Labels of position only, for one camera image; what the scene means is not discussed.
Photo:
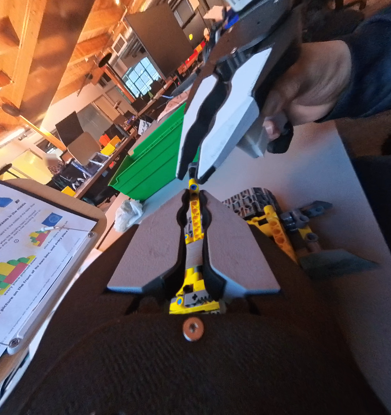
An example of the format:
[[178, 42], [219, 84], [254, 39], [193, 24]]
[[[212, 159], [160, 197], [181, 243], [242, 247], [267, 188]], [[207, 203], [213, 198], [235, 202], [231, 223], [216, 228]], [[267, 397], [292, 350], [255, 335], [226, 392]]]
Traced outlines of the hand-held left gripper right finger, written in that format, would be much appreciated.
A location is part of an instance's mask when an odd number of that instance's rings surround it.
[[280, 292], [247, 222], [205, 190], [203, 228], [204, 285], [214, 300]]

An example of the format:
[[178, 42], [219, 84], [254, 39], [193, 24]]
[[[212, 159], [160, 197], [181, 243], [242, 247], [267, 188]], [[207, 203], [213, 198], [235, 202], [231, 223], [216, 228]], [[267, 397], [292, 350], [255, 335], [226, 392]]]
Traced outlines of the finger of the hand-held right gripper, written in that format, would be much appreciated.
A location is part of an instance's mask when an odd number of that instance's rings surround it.
[[207, 182], [258, 118], [254, 86], [271, 52], [271, 47], [258, 52], [235, 71], [229, 96], [200, 147], [196, 176], [199, 184]]
[[177, 159], [176, 178], [182, 180], [219, 109], [219, 78], [213, 74], [199, 84], [185, 108]]

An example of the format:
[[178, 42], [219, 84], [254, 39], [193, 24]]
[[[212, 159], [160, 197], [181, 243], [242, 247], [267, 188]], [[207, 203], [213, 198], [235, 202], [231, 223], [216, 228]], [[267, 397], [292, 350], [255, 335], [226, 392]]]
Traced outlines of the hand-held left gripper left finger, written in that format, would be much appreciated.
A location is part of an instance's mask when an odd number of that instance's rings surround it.
[[107, 288], [113, 292], [172, 298], [184, 281], [187, 189], [138, 226]]

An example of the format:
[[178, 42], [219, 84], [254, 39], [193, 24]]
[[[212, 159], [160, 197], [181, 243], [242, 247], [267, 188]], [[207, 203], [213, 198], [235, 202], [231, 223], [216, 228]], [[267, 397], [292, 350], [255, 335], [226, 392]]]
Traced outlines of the yellow toy tracked robot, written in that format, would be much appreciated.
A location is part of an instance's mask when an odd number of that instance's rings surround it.
[[[272, 240], [312, 280], [364, 272], [378, 266], [375, 262], [343, 249], [321, 248], [319, 237], [312, 232], [309, 221], [329, 210], [332, 204], [328, 202], [315, 201], [292, 212], [282, 213], [270, 191], [250, 188], [232, 196], [223, 204]], [[185, 240], [188, 236], [193, 236], [192, 220]], [[214, 300], [205, 289], [203, 259], [196, 259], [202, 253], [203, 239], [186, 244], [184, 283], [171, 300], [170, 314], [219, 313], [224, 310], [224, 306], [220, 306], [219, 301]]]

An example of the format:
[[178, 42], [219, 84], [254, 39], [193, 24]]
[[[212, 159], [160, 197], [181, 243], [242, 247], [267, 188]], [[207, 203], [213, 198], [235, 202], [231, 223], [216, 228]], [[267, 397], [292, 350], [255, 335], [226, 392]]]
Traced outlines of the person's right forearm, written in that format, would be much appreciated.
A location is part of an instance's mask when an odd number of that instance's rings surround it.
[[364, 118], [391, 110], [391, 5], [345, 37], [352, 62], [348, 86], [317, 122]]

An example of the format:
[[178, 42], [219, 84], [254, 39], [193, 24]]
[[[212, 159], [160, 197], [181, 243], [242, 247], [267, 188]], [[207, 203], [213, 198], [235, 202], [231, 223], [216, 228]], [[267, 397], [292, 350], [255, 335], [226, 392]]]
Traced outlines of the grey desk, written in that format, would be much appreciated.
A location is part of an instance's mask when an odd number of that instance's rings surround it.
[[250, 187], [272, 192], [283, 211], [333, 204], [312, 220], [326, 249], [345, 249], [377, 267], [313, 281], [338, 319], [358, 366], [391, 414], [391, 253], [334, 122], [295, 127], [289, 150], [250, 158], [235, 148], [201, 189], [223, 201]]

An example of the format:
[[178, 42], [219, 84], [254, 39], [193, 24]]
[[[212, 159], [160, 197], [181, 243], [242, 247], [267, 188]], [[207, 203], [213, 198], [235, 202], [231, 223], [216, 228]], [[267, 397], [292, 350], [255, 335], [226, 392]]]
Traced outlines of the person's right hand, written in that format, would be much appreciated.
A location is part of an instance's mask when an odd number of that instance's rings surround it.
[[276, 116], [285, 112], [293, 126], [324, 118], [347, 87], [352, 60], [341, 40], [306, 43], [294, 65], [276, 80], [263, 106], [263, 127], [270, 140], [281, 134]]

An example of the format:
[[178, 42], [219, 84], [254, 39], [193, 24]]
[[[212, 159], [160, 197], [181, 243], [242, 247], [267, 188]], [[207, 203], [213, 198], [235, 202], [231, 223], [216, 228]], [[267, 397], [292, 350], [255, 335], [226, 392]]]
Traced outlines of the printed paper sheet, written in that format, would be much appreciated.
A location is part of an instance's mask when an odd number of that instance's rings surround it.
[[176, 97], [173, 97], [168, 103], [166, 104], [165, 109], [161, 112], [161, 114], [158, 116], [157, 121], [160, 122], [164, 117], [166, 117], [171, 112], [174, 112], [182, 106], [188, 99], [190, 90], [186, 90], [179, 94]]

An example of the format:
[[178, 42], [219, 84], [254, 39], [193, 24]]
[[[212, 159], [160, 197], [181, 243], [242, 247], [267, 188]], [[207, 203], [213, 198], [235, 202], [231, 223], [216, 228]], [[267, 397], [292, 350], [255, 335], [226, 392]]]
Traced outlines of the white crumpled tissue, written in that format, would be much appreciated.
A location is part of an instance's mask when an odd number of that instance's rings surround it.
[[143, 206], [139, 200], [125, 200], [115, 213], [114, 230], [123, 233], [129, 229], [143, 214]]

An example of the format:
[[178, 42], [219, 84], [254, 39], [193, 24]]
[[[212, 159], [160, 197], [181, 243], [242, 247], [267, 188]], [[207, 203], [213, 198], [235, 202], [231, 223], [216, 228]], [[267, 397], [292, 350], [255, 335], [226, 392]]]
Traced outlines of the distant paned window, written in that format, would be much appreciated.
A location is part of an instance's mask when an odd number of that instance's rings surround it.
[[146, 95], [155, 81], [161, 80], [160, 74], [148, 57], [141, 59], [135, 66], [127, 69], [122, 80], [126, 89], [134, 98]]

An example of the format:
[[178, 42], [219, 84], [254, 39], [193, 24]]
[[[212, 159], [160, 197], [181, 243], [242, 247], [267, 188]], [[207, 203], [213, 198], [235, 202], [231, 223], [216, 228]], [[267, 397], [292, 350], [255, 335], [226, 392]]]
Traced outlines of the green plastic bin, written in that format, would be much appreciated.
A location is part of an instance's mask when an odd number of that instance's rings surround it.
[[131, 199], [145, 201], [175, 179], [185, 107], [178, 107], [125, 157], [109, 186]]

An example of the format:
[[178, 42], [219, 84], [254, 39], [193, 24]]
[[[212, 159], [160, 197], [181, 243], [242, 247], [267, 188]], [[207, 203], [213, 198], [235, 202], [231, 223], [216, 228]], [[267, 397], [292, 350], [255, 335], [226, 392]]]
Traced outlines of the brown flat panel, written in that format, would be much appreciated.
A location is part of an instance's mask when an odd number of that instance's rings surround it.
[[101, 145], [89, 132], [83, 132], [67, 146], [70, 155], [81, 166], [86, 166], [91, 158], [101, 150]]

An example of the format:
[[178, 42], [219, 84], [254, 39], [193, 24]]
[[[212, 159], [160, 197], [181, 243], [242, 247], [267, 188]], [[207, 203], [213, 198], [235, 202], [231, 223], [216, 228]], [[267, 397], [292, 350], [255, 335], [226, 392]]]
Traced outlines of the printed instruction sheet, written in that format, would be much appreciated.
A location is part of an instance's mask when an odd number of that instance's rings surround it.
[[0, 180], [0, 358], [97, 223]]

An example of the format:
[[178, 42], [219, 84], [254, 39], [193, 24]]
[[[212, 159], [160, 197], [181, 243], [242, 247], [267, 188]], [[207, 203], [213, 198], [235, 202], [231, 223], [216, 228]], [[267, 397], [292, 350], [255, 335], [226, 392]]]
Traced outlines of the black flat panel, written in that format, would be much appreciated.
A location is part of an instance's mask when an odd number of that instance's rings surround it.
[[56, 130], [62, 143], [68, 147], [74, 140], [84, 133], [77, 113], [74, 111], [60, 122], [56, 123]]

